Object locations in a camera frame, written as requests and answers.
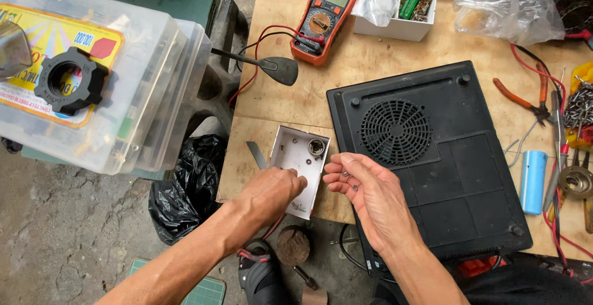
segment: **digital multimeter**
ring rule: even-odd
[[[291,42],[292,55],[315,66],[322,65],[355,2],[356,0],[309,0],[297,28],[297,39]]]

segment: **green package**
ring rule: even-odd
[[[400,18],[410,20],[411,13],[414,11],[414,7],[418,4],[418,0],[406,0],[406,3],[400,10]]]

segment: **green cutting mat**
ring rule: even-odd
[[[148,261],[134,259],[128,277]],[[226,286],[217,279],[204,277],[204,279],[193,289],[182,301],[181,305],[222,305]]]

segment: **hand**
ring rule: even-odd
[[[381,256],[408,245],[424,246],[395,174],[366,155],[352,153],[332,155],[325,170],[328,189],[350,199],[369,243]]]
[[[261,170],[241,190],[235,201],[243,206],[258,226],[270,225],[280,218],[286,208],[307,187],[304,176],[297,177],[294,169],[276,167]]]

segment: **forearm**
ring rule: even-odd
[[[469,304],[451,274],[424,244],[381,256],[410,305]]]
[[[203,225],[125,279],[97,304],[180,304],[223,258],[256,232],[238,203],[229,201]]]

